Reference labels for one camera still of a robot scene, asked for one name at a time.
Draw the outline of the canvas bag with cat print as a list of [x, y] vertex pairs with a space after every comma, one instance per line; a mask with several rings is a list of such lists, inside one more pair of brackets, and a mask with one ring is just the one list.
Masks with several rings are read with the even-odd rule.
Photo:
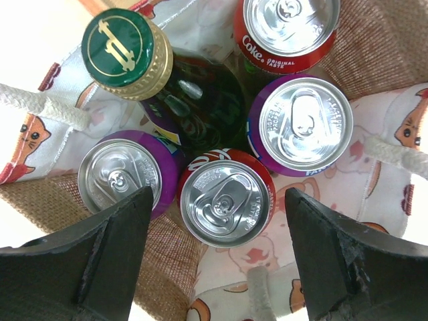
[[[151, 213], [133, 302], [157, 320], [275, 320], [307, 311], [286, 190], [299, 189], [342, 215], [403, 239], [413, 177], [427, 176], [427, 36], [417, 35], [427, 32], [426, 1], [339, 1], [332, 49], [312, 68], [294, 74], [264, 72], [243, 56], [233, 35], [238, 2], [196, 14], [173, 13], [166, 3], [158, 3], [150, 17], [135, 7], [128, 10], [158, 26], [175, 51], [228, 67], [245, 96], [247, 117], [260, 90], [283, 76], [307, 74], [334, 84], [352, 108], [352, 138], [338, 160], [318, 174], [288, 177], [266, 167], [276, 189], [273, 217], [256, 238], [238, 247], [198, 240], [183, 221], [177, 192], [160, 217], [152, 219]], [[165, 138], [139, 102], [95, 83], [81, 44], [53, 66], [38, 93], [2, 86], [2, 119], [14, 109], [21, 114], [7, 135], [15, 149], [1, 172], [1, 198], [34, 219], [44, 236], [96, 214], [80, 196], [78, 171], [98, 142], [121, 130]], [[173, 144], [186, 154], [187, 165], [205, 153]], [[248, 139], [238, 150], [256, 158]]]

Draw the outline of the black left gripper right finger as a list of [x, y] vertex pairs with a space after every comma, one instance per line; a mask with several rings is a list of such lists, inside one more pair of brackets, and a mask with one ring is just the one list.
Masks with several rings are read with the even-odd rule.
[[310, 320], [426, 320], [427, 246], [377, 231], [296, 188], [288, 227]]

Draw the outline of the purple Fanta can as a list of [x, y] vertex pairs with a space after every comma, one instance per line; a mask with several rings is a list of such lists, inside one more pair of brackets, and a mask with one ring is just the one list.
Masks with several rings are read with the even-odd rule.
[[324, 171], [352, 138], [350, 103], [334, 84], [307, 74], [283, 76], [255, 97], [247, 117], [247, 139], [256, 158], [288, 177]]
[[153, 192], [152, 219], [173, 202], [188, 157], [167, 139], [140, 130], [121, 130], [92, 147], [78, 171], [83, 203], [97, 213], [141, 187]]

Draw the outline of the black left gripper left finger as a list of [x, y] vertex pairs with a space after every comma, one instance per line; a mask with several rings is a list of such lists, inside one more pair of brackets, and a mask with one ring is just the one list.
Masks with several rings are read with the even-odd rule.
[[76, 224], [1, 249], [2, 320], [127, 320], [153, 194], [143, 187]]

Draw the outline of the red coke can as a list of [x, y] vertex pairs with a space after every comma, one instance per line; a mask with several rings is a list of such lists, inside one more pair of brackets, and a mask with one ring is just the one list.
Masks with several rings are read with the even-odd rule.
[[274, 214], [276, 189], [267, 168], [234, 148], [192, 160], [179, 181], [177, 203], [188, 230], [204, 244], [231, 248], [250, 242]]
[[332, 49], [339, 17], [337, 0], [244, 0], [235, 10], [233, 35], [243, 56], [260, 70], [300, 73]]

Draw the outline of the green glass bottle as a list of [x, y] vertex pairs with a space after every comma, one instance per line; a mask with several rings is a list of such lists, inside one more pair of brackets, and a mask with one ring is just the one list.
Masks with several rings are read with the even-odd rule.
[[139, 102], [155, 130], [193, 153], [244, 149], [247, 107], [232, 71], [187, 51], [131, 10], [105, 10], [89, 22], [84, 65], [105, 91]]

